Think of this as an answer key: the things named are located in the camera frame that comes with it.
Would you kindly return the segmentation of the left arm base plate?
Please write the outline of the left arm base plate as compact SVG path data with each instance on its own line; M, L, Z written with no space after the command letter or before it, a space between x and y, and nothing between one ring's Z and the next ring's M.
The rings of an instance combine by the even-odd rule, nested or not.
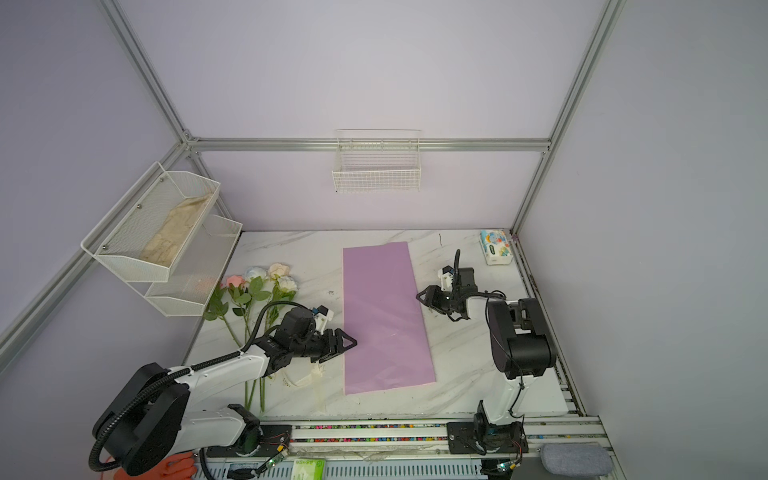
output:
M280 446L290 444L293 427L290 424L261 424L246 427L233 445L207 449L209 458L242 457L267 458L275 455Z

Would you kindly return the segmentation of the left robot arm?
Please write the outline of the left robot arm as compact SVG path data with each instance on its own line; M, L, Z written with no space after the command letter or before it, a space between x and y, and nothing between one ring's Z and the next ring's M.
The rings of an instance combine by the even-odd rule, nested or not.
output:
M191 366L139 368L94 424L89 468L138 476L177 453L225 448L250 456L275 450L278 442L244 405L216 410L201 405L238 384L268 377L295 358L322 364L356 347L356 339L341 328L319 330L319 320L331 313L327 307L285 305L289 310L280 323L255 325L231 353Z

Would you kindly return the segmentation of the white blue fake rose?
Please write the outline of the white blue fake rose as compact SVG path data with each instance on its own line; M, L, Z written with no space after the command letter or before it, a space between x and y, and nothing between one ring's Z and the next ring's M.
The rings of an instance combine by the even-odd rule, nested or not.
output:
M244 340L247 341L252 334L251 312L254 303L254 295L260 292L264 287L264 281L267 279L267 271L261 267L250 267L243 275L243 283L240 286L243 294L250 294L251 299L242 304L244 321ZM244 406L247 410L251 409L255 392L255 382L248 381L244 384L245 397Z

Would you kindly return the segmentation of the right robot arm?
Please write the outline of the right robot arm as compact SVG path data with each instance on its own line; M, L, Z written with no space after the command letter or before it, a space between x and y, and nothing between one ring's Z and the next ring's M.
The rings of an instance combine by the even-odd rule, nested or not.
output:
M448 426L449 449L479 455L524 452L524 401L558 359L539 301L509 300L500 290L482 291L475 283L474 270L456 265L443 268L440 283L427 286L416 299L452 322L484 321L493 363L504 376L500 392L478 402L470 423Z

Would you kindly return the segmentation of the pink fake rose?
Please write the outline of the pink fake rose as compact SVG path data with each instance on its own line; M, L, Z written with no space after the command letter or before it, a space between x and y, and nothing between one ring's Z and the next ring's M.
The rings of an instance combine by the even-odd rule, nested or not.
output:
M263 287L260 277L233 275L214 288L203 312L209 322L221 321L238 348L242 348L252 334L250 315L256 294Z

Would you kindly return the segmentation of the pink purple wrapping paper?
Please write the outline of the pink purple wrapping paper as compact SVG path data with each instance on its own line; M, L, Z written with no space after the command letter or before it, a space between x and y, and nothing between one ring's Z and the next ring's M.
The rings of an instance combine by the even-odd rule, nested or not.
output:
M357 345L343 354L347 395L429 385L436 373L408 244L342 253L343 329Z

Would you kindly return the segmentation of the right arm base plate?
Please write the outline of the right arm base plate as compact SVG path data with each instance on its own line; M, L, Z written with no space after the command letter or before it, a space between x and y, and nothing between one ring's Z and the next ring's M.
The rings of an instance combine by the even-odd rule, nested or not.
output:
M529 451L521 422L484 426L449 422L446 429L451 454L525 454Z

